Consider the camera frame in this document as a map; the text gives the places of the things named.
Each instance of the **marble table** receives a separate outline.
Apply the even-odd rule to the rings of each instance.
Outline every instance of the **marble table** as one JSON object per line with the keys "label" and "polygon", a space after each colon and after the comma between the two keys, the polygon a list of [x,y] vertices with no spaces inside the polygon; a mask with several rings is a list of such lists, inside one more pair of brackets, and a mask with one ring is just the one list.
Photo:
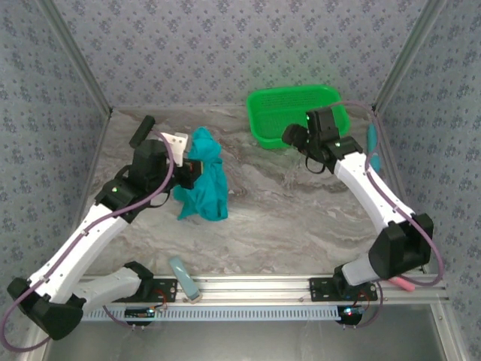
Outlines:
{"label": "marble table", "polygon": [[[372,245],[374,227],[355,196],[328,171],[311,174],[297,151],[260,148],[243,108],[114,111],[88,206],[102,184],[132,161],[129,139],[146,114],[163,132],[211,131],[222,145],[229,217],[179,221],[182,205],[171,199],[143,211],[88,273],[104,275],[137,260],[155,274],[170,274],[168,259],[176,255],[194,274],[332,273]],[[350,134],[364,147],[368,121],[353,114],[350,119]]]}

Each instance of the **teal marker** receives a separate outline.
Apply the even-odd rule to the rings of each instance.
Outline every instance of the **teal marker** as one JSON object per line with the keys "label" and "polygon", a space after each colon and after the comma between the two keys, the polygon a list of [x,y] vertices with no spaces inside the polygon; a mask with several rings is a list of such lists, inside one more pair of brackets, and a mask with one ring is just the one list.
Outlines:
{"label": "teal marker", "polygon": [[[376,147],[377,144],[377,133],[376,133],[376,127],[374,124],[369,124],[368,127],[368,153],[372,152],[373,149]],[[373,167],[374,171],[376,173],[379,173],[379,170],[381,169],[381,161],[379,159],[379,155],[375,153],[373,157],[371,158],[371,167]]]}

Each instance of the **black bracket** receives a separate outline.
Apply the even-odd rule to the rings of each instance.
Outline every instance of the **black bracket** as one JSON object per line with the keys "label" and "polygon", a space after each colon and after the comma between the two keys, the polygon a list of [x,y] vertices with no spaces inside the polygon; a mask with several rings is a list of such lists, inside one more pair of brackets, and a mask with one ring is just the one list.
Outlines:
{"label": "black bracket", "polygon": [[309,290],[312,302],[377,301],[376,286],[371,282],[356,286],[354,293],[342,296],[336,288],[334,278],[310,278]]}
{"label": "black bracket", "polygon": [[145,297],[133,295],[124,299],[117,299],[114,301],[114,303],[148,303],[156,305],[158,303],[162,303],[163,295],[165,295],[165,301],[167,303],[175,302],[175,298],[177,296],[176,278],[154,278],[152,280],[152,290]]}

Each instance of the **cable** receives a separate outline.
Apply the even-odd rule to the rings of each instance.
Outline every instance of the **cable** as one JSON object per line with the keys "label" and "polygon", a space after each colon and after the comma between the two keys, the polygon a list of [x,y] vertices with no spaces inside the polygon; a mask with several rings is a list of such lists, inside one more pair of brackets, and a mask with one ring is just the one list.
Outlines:
{"label": "cable", "polygon": [[69,255],[69,253],[77,246],[77,244],[80,242],[84,234],[87,234],[92,228],[97,226],[99,223],[104,222],[105,220],[112,218],[112,217],[118,217],[119,215],[122,215],[124,213],[133,211],[134,209],[150,202],[153,198],[155,198],[158,194],[160,194],[164,188],[168,185],[168,182],[170,181],[172,174],[174,173],[174,154],[172,153],[171,145],[167,142],[167,139],[165,139],[164,135],[162,133],[157,134],[159,138],[164,142],[165,148],[167,149],[167,154],[168,154],[168,160],[169,160],[169,165],[168,165],[168,170],[167,170],[167,175],[165,176],[164,181],[162,184],[159,186],[157,190],[155,190],[150,196],[146,197],[145,199],[140,200],[137,203],[134,203],[133,205],[130,205],[128,207],[119,209],[118,211],[114,211],[112,213],[106,214],[103,217],[98,218],[97,220],[93,221],[90,223],[85,229],[84,232],[81,232],[75,239],[74,241],[68,246],[68,248],[65,250],[64,253],[57,259],[57,261],[52,265],[52,267],[45,273],[43,278],[35,283],[33,286],[31,286],[27,291],[25,291],[20,297],[16,300],[14,300],[14,303],[7,309],[5,312],[2,322],[0,324],[1,332],[0,332],[0,342],[2,343],[3,347],[5,347],[7,350],[11,352],[29,352],[32,350],[35,350],[44,344],[46,344],[50,338],[45,338],[43,341],[39,342],[38,344],[35,344],[30,347],[17,347],[13,346],[8,342],[6,335],[5,335],[5,327],[7,326],[7,321],[12,312],[17,308],[20,303],[27,298],[29,295],[31,295],[37,288],[39,288],[40,285],[42,285],[43,282],[49,279],[49,277],[54,273],[55,270],[62,264],[62,262],[65,260],[65,258]]}
{"label": "cable", "polygon": [[367,299],[367,301],[368,301],[368,306],[364,309],[364,311],[367,311],[367,310],[369,309],[369,305],[371,304],[371,300],[369,299],[369,296],[367,295],[367,293],[364,292],[363,290],[359,291],[359,293],[358,293],[358,298],[354,301],[354,303],[352,304],[351,308],[352,308],[352,307],[355,307],[355,306],[358,304],[358,302],[359,302],[359,296],[360,296],[360,295],[364,295],[364,297],[365,297],[365,298]]}
{"label": "cable", "polygon": [[158,293],[160,296],[162,296],[162,304],[154,306],[153,308],[158,308],[162,306],[165,306],[165,308],[167,308],[167,297],[165,297],[165,293],[160,289],[155,289],[153,292]]}
{"label": "cable", "polygon": [[[167,306],[167,297],[165,297],[165,294],[162,290],[160,289],[155,289],[153,292],[155,293],[158,293],[159,295],[162,296],[162,304],[160,305],[155,305],[153,307],[151,307],[150,309],[153,309],[153,310],[156,310],[158,307],[162,307],[162,306]],[[132,329],[134,330],[135,329],[135,325],[129,325],[127,322],[124,322],[124,321],[121,321],[119,320],[118,318],[116,318],[109,310],[106,306],[102,306],[102,308],[104,309],[104,312],[107,314],[108,318],[110,318],[113,322],[115,322],[117,325],[121,326],[121,327],[125,327],[127,329]]]}
{"label": "cable", "polygon": [[[377,134],[380,134],[380,121],[379,121],[376,113],[371,108],[369,108],[367,105],[365,105],[362,102],[357,102],[357,101],[354,101],[354,100],[344,100],[344,101],[341,101],[341,102],[336,102],[334,104],[331,104],[331,105],[329,105],[329,107],[332,108],[332,107],[335,107],[337,105],[355,105],[357,107],[365,109],[369,114],[372,115],[373,124],[374,124],[374,127],[376,128],[376,132],[377,132]],[[433,250],[433,253],[434,253],[434,255],[436,257],[436,261],[437,261],[437,269],[438,269],[437,276],[432,281],[419,282],[419,281],[413,280],[412,278],[409,278],[407,276],[401,275],[399,277],[401,277],[404,280],[409,281],[413,284],[417,284],[418,286],[423,286],[423,287],[434,286],[434,285],[438,284],[443,279],[443,276],[444,276],[444,262],[443,262],[443,259],[441,257],[440,251],[437,249],[436,244],[434,244],[433,240],[428,235],[428,233],[426,233],[426,231],[424,229],[422,229],[421,226],[409,214],[406,214],[406,212],[399,209],[398,206],[383,192],[383,190],[379,187],[379,185],[373,179],[373,176],[371,174],[371,169],[372,169],[371,168],[371,158],[375,153],[377,153],[378,147],[379,147],[379,137],[377,137],[376,147],[374,147],[374,149],[366,157],[365,172],[366,172],[366,175],[368,176],[368,180],[371,182],[374,189],[381,195],[381,197],[383,197],[383,199],[386,202],[388,202],[388,204],[392,207],[393,211],[398,212],[428,242],[429,246]]]}
{"label": "cable", "polygon": [[171,191],[167,192],[167,197],[160,205],[150,205],[148,208],[161,208],[165,203],[167,203],[168,199],[171,197]]}
{"label": "cable", "polygon": [[324,173],[324,171],[325,171],[325,164],[322,165],[322,169],[321,169],[320,171],[312,171],[312,170],[309,169],[309,166],[307,165],[308,162],[309,162],[309,156],[306,156],[306,169],[307,169],[308,171],[310,171],[310,172],[313,173],[313,174],[322,174],[322,173]]}
{"label": "cable", "polygon": [[377,310],[374,312],[373,316],[369,320],[367,320],[364,323],[361,323],[358,326],[350,326],[350,325],[344,325],[344,326],[347,326],[350,329],[361,329],[363,327],[367,327],[367,326],[371,325],[375,320],[377,320],[377,318],[379,317],[379,315],[381,313],[381,310],[383,309],[384,292],[383,292],[383,288],[381,287],[381,284],[379,282],[374,282],[374,283],[376,284],[377,288],[379,289],[379,306],[377,306]]}

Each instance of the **white bracket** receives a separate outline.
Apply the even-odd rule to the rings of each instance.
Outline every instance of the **white bracket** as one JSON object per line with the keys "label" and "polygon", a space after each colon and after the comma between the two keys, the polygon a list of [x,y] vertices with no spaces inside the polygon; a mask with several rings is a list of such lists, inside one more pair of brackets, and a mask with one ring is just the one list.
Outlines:
{"label": "white bracket", "polygon": [[185,133],[174,133],[174,135],[162,133],[162,135],[164,135],[165,139],[167,139],[167,142],[171,146],[175,164],[181,167],[183,164],[184,153],[188,152],[191,147],[189,136]]}

